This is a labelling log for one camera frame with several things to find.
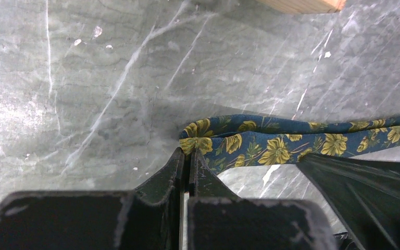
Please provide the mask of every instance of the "fabric fold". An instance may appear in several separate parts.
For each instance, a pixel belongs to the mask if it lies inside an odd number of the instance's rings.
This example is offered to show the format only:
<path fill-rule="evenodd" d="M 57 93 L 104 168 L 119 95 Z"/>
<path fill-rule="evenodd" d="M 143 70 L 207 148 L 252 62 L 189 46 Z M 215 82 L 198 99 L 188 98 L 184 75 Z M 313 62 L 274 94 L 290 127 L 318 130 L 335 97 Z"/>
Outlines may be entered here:
<path fill-rule="evenodd" d="M 186 155 L 198 148 L 209 168 L 294 164 L 309 153 L 352 157 L 400 146 L 400 117 L 318 123 L 252 115 L 202 119 L 180 134 Z"/>

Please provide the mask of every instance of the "cloth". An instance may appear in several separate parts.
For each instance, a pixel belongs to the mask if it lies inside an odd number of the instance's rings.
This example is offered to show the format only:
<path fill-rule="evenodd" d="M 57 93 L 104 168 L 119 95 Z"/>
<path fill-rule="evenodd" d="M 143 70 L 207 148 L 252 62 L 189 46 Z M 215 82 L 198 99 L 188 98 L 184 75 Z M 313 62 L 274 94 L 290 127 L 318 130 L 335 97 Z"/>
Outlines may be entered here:
<path fill-rule="evenodd" d="M 400 146 L 400 117 L 317 123 L 230 115 L 189 124 L 180 134 L 186 155 L 198 148 L 209 168 L 294 164 L 309 153 L 352 157 Z"/>

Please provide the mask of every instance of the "black object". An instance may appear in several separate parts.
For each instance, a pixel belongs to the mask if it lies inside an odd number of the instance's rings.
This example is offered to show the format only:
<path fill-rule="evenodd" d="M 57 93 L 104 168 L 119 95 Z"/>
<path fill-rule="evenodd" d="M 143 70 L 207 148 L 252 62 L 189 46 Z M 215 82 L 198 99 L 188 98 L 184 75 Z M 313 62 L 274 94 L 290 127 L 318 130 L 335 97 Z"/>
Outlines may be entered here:
<path fill-rule="evenodd" d="M 241 199 L 177 148 L 134 191 L 34 191 L 0 203 L 0 249 L 400 249 L 400 163 L 305 156 L 298 164 L 348 229 L 314 203 Z"/>

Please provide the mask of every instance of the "wooden block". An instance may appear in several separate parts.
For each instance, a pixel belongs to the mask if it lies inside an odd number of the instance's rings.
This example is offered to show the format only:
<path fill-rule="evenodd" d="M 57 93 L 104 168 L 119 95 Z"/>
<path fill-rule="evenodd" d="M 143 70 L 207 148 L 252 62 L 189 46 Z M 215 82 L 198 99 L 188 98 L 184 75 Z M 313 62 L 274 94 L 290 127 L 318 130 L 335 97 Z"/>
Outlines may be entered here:
<path fill-rule="evenodd" d="M 347 0 L 258 0 L 288 14 L 335 13 L 343 9 Z"/>

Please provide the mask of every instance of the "blue floral cloth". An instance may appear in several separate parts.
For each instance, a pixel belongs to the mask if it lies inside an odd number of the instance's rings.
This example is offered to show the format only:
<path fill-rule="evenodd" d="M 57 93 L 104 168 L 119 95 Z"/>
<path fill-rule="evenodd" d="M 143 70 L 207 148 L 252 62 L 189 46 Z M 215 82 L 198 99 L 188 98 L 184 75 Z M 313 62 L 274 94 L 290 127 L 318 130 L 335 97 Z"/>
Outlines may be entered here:
<path fill-rule="evenodd" d="M 212 117 L 187 126 L 180 146 L 186 155 L 198 148 L 215 174 L 234 167 L 294 164 L 308 153 L 352 157 L 400 146 L 400 117 L 346 123 Z"/>

